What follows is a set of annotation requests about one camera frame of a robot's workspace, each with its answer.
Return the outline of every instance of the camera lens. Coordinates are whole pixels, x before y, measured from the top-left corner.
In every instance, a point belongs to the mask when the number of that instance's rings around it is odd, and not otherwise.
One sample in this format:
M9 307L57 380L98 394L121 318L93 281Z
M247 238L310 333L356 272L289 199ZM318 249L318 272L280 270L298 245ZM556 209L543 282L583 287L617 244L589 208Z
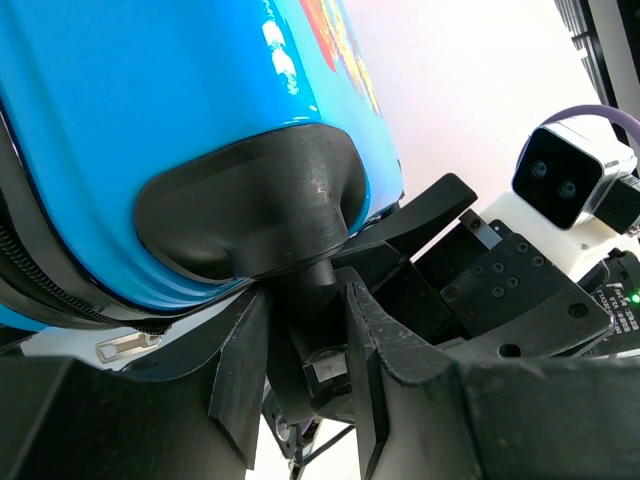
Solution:
M531 167L531 173L536 178L542 178L547 174L547 165L544 162L537 161Z
M576 186L569 181L562 182L560 185L560 196L563 198L573 198L576 195Z

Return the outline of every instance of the white wall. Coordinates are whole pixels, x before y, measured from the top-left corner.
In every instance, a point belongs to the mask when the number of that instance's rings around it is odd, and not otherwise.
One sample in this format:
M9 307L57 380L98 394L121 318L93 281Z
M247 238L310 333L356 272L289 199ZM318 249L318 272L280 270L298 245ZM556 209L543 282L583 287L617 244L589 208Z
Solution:
M589 0L618 106L640 118L640 80L615 0ZM632 145L640 153L637 143Z
M533 128L598 102L552 0L343 1L409 197L452 171L486 206Z

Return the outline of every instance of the colorful printed graphic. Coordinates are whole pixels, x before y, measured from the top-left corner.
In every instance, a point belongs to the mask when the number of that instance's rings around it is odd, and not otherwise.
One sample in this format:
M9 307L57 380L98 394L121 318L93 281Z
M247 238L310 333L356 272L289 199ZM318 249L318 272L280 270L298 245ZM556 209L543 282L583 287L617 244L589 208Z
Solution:
M336 0L300 0L318 40L327 65L334 72L340 61L353 86L365 97L379 115L380 107L373 91L367 67L345 15Z

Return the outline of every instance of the suitcase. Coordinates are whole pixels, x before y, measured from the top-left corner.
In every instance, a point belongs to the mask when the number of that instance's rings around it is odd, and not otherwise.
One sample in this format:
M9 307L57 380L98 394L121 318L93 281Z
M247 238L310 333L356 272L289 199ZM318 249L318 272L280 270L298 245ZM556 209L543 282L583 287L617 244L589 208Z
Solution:
M397 202L337 0L0 2L0 322L161 331Z

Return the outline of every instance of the suitcase shell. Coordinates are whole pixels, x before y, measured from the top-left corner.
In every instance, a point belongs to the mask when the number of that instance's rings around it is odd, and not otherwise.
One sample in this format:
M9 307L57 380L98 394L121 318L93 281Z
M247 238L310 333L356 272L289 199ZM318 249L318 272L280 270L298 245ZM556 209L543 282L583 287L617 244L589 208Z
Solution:
M244 282L196 282L137 238L154 176L298 124L345 131L367 183L357 232L402 193L388 127L336 0L0 3L0 99L56 235L95 282L180 310Z

